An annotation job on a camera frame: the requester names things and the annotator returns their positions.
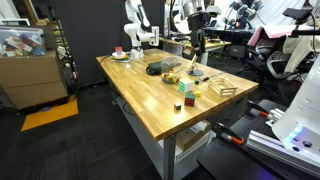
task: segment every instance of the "blue light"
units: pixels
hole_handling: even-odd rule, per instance
[[[295,138],[298,134],[295,133],[294,131],[290,133],[289,137],[291,137],[292,139]]]
[[[296,127],[293,131],[296,132],[297,134],[302,131],[302,127]]]
[[[284,141],[286,142],[286,143],[290,143],[291,142],[291,138],[290,137],[287,137]]]

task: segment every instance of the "small toy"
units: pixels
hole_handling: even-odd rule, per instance
[[[192,91],[193,89],[193,81],[190,79],[180,79],[179,81],[179,91],[185,93]]]
[[[186,106],[194,106],[194,101],[195,101],[196,95],[195,94],[186,94],[185,100],[184,100],[184,105]]]
[[[174,110],[179,111],[181,110],[181,104],[180,103],[174,103]]]
[[[196,97],[201,97],[201,91],[196,91]]]

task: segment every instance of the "metal stand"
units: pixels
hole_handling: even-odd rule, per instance
[[[278,140],[251,130],[246,146],[320,178],[320,167],[289,153]]]

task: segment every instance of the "white equipment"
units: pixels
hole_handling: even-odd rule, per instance
[[[141,42],[149,42],[152,46],[159,45],[159,27],[152,26],[150,28],[150,22],[147,19],[141,0],[127,0],[126,12],[132,23],[126,24],[124,31],[131,38],[131,55],[133,59],[138,59],[143,57]]]
[[[272,131],[296,157],[320,167],[320,56]]]

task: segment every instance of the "white wall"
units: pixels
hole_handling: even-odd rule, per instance
[[[6,19],[20,18],[18,11],[14,6],[12,0],[0,0],[0,11],[5,16]]]

